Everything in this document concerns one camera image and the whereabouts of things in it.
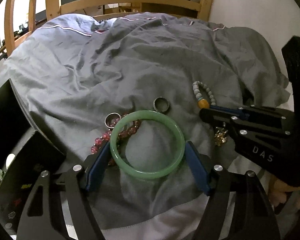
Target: silver ring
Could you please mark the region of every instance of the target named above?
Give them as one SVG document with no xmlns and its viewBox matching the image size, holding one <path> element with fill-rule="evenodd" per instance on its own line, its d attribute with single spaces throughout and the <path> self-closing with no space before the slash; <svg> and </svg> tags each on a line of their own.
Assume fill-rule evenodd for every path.
<svg viewBox="0 0 300 240">
<path fill-rule="evenodd" d="M 169 110 L 169 101 L 163 97 L 158 97 L 153 101 L 153 108 L 156 112 L 165 114 Z"/>
<path fill-rule="evenodd" d="M 108 127 L 109 129 L 113 129 L 114 127 L 114 124 L 113 124 L 113 120 L 114 119 L 117 119 L 117 118 L 120 118 L 121 120 L 121 115 L 118 114 L 118 113 L 111 113 L 111 114 L 108 114 L 106 119 L 105 119 L 105 125 L 106 127 Z"/>
</svg>

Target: wooden rail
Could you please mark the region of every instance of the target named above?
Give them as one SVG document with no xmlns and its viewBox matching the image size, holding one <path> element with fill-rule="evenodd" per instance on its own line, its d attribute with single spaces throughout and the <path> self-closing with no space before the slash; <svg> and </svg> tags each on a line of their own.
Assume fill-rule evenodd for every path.
<svg viewBox="0 0 300 240">
<path fill-rule="evenodd" d="M 13 9 L 15 0 L 7 0 L 4 12 L 4 39 L 8 56 L 35 30 L 35 6 L 36 0 L 29 1 L 29 32 L 18 39 L 14 39 L 13 34 Z"/>
<path fill-rule="evenodd" d="M 8 56 L 12 51 L 20 45 L 27 37 L 29 37 L 35 31 L 35 7 L 36 0 L 30 0 L 29 2 L 29 33 L 20 37 L 16 41 L 13 35 L 13 9 L 15 0 L 7 0 L 4 17 L 4 34 Z M 188 0 L 78 0 L 64 5 L 60 5 L 60 0 L 46 0 L 46 14 L 47 20 L 51 20 L 63 14 L 72 13 L 88 7 L 95 7 L 106 4 L 116 3 L 154 3 L 163 5 L 172 5 L 181 8 L 197 11 L 197 18 L 204 21 L 209 20 L 211 5 L 213 0 L 201 0 L 200 3 L 188 1 Z M 112 13 L 107 15 L 101 15 L 94 17 L 96 20 L 104 20 L 113 17 L 123 17 L 125 15 L 134 13 Z"/>
</svg>

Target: bed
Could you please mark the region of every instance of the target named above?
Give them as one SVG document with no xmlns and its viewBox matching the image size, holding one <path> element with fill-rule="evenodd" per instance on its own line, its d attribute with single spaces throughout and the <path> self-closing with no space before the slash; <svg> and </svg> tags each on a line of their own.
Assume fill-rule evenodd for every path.
<svg viewBox="0 0 300 240">
<path fill-rule="evenodd" d="M 163 96 L 170 101 L 168 115 L 200 153 L 230 171 L 260 173 L 268 188 L 270 175 L 261 176 L 260 167 L 239 156 L 232 140 L 214 147 L 212 128 L 198 117 L 192 83 L 205 82 L 218 105 L 236 108 L 252 103 L 281 105 L 289 98 L 285 90 L 288 80 L 259 33 L 207 22 L 212 1 L 79 0 L 60 6 L 59 0 L 46 0 L 48 22 L 35 30 L 35 0 L 30 0 L 29 33 L 15 41 L 14 0 L 7 0 L 9 57 L 0 73 L 0 86 L 12 79 L 32 118 L 67 154 L 59 171 L 81 163 L 90 154 L 94 139 L 105 130 L 107 114 L 152 109 L 153 99 Z M 71 14 L 90 6 L 126 2 L 175 5 L 196 10 L 198 16 Z M 124 152 L 131 165 L 150 171 L 169 163 L 173 147 L 164 127 L 143 122 Z M 106 239 L 188 240 L 208 198 L 196 189 L 189 167 L 182 163 L 169 176 L 146 182 L 109 168 L 98 196 L 90 194 L 89 200 Z M 227 236 L 233 204 L 232 197 L 221 238 Z M 65 200 L 63 208 L 69 235 L 75 238 Z M 279 226 L 284 235 L 287 222 L 279 221 Z"/>
</svg>

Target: beaded bracelet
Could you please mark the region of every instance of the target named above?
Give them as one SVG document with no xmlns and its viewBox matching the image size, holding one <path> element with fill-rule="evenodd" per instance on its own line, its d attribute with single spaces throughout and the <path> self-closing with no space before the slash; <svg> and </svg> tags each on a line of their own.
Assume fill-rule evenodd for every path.
<svg viewBox="0 0 300 240">
<path fill-rule="evenodd" d="M 107 132 L 105 132 L 101 137 L 98 137 L 95 139 L 93 146 L 91 147 L 91 153 L 95 154 L 98 152 L 98 150 L 100 149 L 100 146 L 102 144 L 103 141 L 109 141 L 111 134 L 112 134 L 112 130 L 115 127 L 115 125 L 120 121 L 121 118 L 125 117 L 128 114 L 123 114 L 121 115 L 121 117 L 116 118 L 111 124 L 110 126 L 107 127 L 111 127 L 108 129 Z M 117 146 L 119 147 L 120 142 L 123 139 L 128 139 L 131 135 L 135 134 L 137 132 L 137 130 L 139 129 L 140 125 L 141 125 L 141 121 L 140 120 L 134 120 L 133 125 L 130 126 L 127 130 L 123 130 L 119 133 L 118 138 L 117 138 Z M 109 166 L 114 166 L 116 165 L 115 161 L 113 159 L 111 159 L 109 161 Z"/>
<path fill-rule="evenodd" d="M 207 87 L 206 84 L 203 84 L 200 81 L 196 81 L 192 84 L 192 86 L 193 86 L 193 93 L 198 100 L 198 106 L 201 109 L 202 108 L 210 108 L 210 105 L 209 105 L 208 101 L 202 97 L 202 94 L 200 93 L 200 90 L 199 90 L 199 86 L 202 87 L 207 92 L 208 96 L 210 97 L 211 105 L 212 106 L 216 105 L 216 100 L 214 98 L 214 95 L 211 92 L 210 88 Z"/>
</svg>

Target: yellow bead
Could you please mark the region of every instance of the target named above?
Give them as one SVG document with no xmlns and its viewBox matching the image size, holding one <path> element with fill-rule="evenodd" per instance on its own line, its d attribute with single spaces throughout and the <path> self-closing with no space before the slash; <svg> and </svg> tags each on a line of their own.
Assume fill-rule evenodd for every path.
<svg viewBox="0 0 300 240">
<path fill-rule="evenodd" d="M 209 105 L 208 101 L 205 100 L 205 99 L 201 99 L 198 102 L 198 106 L 200 107 L 200 109 L 202 109 L 202 108 L 210 108 L 210 105 Z"/>
</svg>

